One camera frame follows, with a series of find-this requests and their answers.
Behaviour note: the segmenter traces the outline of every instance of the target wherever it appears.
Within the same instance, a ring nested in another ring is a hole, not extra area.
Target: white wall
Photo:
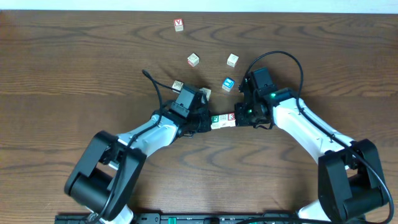
[[[398,13],[398,0],[0,0],[0,9]]]

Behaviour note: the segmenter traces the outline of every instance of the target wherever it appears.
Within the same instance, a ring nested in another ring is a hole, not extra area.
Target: red and white cube
[[[174,28],[176,32],[184,30],[184,23],[182,22],[182,19],[174,19]]]
[[[188,57],[188,64],[191,65],[192,67],[195,67],[197,64],[199,64],[199,57],[194,53],[192,53]]]

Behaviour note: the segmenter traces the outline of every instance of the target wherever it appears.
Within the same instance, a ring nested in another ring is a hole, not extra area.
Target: wooden tabletop
[[[173,20],[183,18],[184,31]],[[302,98],[328,124],[370,139],[398,199],[398,17],[369,14],[0,12],[0,223],[53,223],[86,212],[63,186],[95,133],[124,133],[159,106],[147,69],[212,90],[233,111],[248,65],[271,50],[296,56]],[[192,68],[187,57],[200,63]],[[235,68],[226,60],[239,56]],[[285,55],[261,60],[297,89]],[[230,93],[221,89],[230,77]],[[164,100],[176,94],[162,89]],[[130,206],[165,213],[299,209],[317,199],[317,165],[286,132],[224,128],[178,139],[148,158]],[[387,217],[388,206],[368,220]]]

